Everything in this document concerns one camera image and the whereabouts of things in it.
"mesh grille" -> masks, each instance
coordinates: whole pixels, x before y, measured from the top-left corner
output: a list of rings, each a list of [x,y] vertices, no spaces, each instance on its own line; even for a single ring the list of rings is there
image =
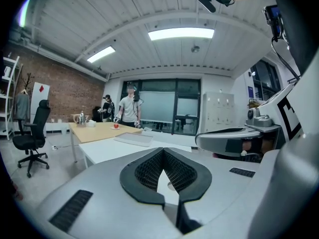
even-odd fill
[[[135,177],[144,186],[157,191],[162,172],[161,152],[140,164],[135,170]]]
[[[197,178],[195,169],[165,151],[140,164],[135,170],[135,177],[144,186],[157,191],[163,169],[177,192],[187,188]]]
[[[240,168],[236,168],[236,167],[230,169],[229,172],[236,173],[236,174],[243,175],[243,176],[247,176],[250,178],[253,178],[253,176],[255,175],[255,172],[253,172],[253,171],[244,170],[244,169],[240,169]]]
[[[92,195],[92,192],[79,190],[50,219],[50,223],[62,231],[68,232]]]
[[[173,155],[165,153],[164,170],[177,192],[182,191],[192,184],[197,178],[197,172],[194,168],[181,162]]]

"brick wall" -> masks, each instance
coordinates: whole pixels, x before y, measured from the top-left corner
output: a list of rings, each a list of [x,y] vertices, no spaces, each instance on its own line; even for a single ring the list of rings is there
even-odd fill
[[[48,122],[51,122],[51,119],[55,119],[55,122],[58,119],[68,122],[71,120],[70,114],[78,114],[81,111],[86,115],[92,115],[92,109],[101,105],[103,82],[21,46],[9,44],[3,55],[7,57],[10,52],[12,59],[20,56],[19,61],[23,64],[16,95],[24,89],[22,78],[26,80],[27,73],[34,76],[27,90],[30,99],[34,82],[50,86],[51,113]]]

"fluorescent light panel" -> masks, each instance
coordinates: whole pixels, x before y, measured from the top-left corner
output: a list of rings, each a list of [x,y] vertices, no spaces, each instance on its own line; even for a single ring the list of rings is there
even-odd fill
[[[103,58],[111,53],[115,52],[115,49],[113,49],[111,46],[105,48],[104,50],[101,50],[100,52],[96,53],[92,57],[88,59],[89,62],[93,63],[97,61],[100,58]]]
[[[30,0],[26,0],[21,8],[20,18],[19,18],[19,26],[24,27],[25,26],[25,17],[26,17],[26,11],[28,9]]]
[[[194,27],[170,28],[149,32],[149,36],[152,41],[175,37],[200,37],[211,39],[213,35],[213,29]]]

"window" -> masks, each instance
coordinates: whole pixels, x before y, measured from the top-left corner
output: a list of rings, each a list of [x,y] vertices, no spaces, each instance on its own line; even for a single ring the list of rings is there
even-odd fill
[[[278,75],[274,66],[260,60],[251,68],[256,99],[268,100],[280,90]]]
[[[123,83],[122,97],[127,95],[127,83],[132,82],[143,102],[142,127],[154,131],[196,135],[200,111],[200,80],[160,79]]]

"jeans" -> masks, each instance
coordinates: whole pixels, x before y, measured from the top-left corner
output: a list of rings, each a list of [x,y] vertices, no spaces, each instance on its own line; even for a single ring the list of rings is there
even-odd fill
[[[122,125],[130,126],[130,127],[135,127],[135,123],[134,123],[134,122],[124,122],[124,121],[122,121],[121,124],[122,124]]]

